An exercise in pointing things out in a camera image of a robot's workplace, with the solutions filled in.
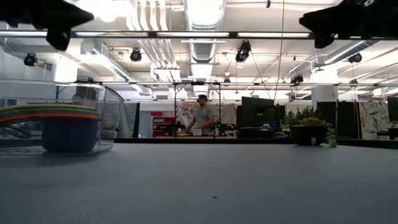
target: potted plant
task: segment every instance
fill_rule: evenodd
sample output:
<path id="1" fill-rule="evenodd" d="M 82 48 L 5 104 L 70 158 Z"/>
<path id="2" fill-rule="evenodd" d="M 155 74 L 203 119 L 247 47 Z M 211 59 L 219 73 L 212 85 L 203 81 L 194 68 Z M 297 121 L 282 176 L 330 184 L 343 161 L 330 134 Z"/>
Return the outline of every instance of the potted plant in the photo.
<path id="1" fill-rule="evenodd" d="M 336 147 L 335 130 L 330 123 L 320 120 L 321 111 L 306 107 L 297 113 L 289 111 L 285 116 L 285 124 L 290 126 L 290 137 L 303 146 L 319 146 L 328 143 L 330 147 Z"/>

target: blue bowl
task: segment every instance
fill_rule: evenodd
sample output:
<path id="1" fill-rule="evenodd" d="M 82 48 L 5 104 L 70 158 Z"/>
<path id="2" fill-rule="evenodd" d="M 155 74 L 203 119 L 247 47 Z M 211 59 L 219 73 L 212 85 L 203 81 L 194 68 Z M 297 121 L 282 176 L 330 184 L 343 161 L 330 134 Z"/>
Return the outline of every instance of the blue bowl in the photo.
<path id="1" fill-rule="evenodd" d="M 95 146 L 98 120 L 44 118 L 42 146 L 48 152 L 88 152 Z"/>

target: clear plastic bin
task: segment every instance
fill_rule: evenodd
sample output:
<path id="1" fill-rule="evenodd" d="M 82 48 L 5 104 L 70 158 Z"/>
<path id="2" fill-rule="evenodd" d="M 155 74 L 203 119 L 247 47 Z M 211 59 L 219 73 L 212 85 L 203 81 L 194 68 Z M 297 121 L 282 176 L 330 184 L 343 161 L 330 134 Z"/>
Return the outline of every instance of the clear plastic bin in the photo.
<path id="1" fill-rule="evenodd" d="M 0 80 L 0 156 L 109 150 L 121 103 L 94 83 Z"/>

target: gray table surface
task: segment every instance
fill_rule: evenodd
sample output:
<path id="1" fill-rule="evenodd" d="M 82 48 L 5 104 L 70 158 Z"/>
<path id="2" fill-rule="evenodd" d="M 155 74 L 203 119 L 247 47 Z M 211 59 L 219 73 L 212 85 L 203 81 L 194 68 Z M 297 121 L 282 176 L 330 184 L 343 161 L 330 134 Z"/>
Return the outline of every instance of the gray table surface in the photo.
<path id="1" fill-rule="evenodd" d="M 0 157 L 2 224 L 396 224 L 397 210 L 388 149 L 117 144 L 97 157 Z"/>

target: headphones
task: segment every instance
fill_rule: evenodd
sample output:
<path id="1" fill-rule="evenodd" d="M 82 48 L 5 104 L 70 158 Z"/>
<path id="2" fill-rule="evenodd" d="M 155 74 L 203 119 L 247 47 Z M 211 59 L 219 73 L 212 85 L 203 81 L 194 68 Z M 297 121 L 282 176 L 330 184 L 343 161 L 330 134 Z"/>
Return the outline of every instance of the headphones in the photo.
<path id="1" fill-rule="evenodd" d="M 197 102 L 198 102 L 198 103 L 199 103 L 199 100 L 200 100 L 200 99 L 205 99 L 206 102 L 208 101 L 206 95 L 199 95 L 199 96 L 198 96 L 198 99 L 197 99 Z"/>

